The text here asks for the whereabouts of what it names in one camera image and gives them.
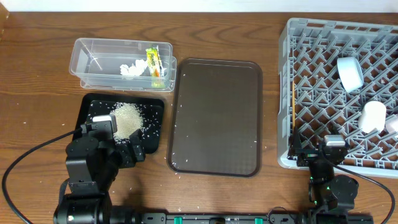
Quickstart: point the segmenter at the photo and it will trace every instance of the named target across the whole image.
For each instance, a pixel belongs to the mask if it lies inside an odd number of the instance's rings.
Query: white cup
[[[358,119],[358,126],[365,133],[375,129],[379,132],[384,129],[386,123],[386,106],[378,101],[367,102],[362,109],[362,115]]]
[[[393,133],[394,131],[398,132],[398,117],[387,120],[386,129],[388,133]]]
[[[344,89],[351,93],[363,86],[363,74],[359,62],[354,57],[337,59],[337,70]]]

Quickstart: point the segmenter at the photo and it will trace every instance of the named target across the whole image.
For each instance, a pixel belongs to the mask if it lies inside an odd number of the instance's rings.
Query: clear plastic container
[[[136,60],[147,60],[146,49],[158,47],[164,73],[152,77],[149,68],[142,75],[121,75],[121,65],[131,66]],[[100,90],[173,91],[177,60],[173,47],[165,42],[138,40],[88,39],[75,42],[69,72],[81,79],[83,88]]]

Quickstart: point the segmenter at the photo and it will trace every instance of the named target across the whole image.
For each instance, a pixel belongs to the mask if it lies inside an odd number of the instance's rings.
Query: rice pile
[[[116,103],[116,109],[111,111],[116,117],[118,131],[113,134],[117,143],[129,139],[130,135],[141,129],[143,120],[140,116],[140,110],[132,103]]]

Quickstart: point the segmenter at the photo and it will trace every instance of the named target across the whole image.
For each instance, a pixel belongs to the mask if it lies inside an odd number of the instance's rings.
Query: yellow wrapper
[[[146,49],[147,51],[147,61],[148,67],[150,71],[150,75],[152,77],[160,77],[160,58],[158,54],[158,50],[155,47],[151,47]]]

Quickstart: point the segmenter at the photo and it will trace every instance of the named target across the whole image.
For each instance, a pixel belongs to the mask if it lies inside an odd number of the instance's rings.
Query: wooden table
[[[160,147],[133,169],[121,169],[110,189],[115,205],[167,209],[170,213],[267,213],[272,207],[303,211],[309,173],[281,168],[276,160],[279,111],[278,38],[291,17],[398,24],[397,14],[309,13],[11,13],[0,42],[0,169],[23,152],[75,127],[80,87],[68,66],[79,37],[170,42],[185,58],[248,60],[263,78],[262,169],[250,179],[175,175],[166,164],[173,93],[125,92],[165,102]],[[20,162],[8,178],[14,203],[34,223],[52,223],[60,184],[68,178],[62,139]],[[388,194],[357,179],[355,212],[371,213],[380,223],[390,207]],[[398,180],[376,178],[398,196]],[[0,197],[0,222],[21,223]],[[398,222],[398,215],[391,223]]]

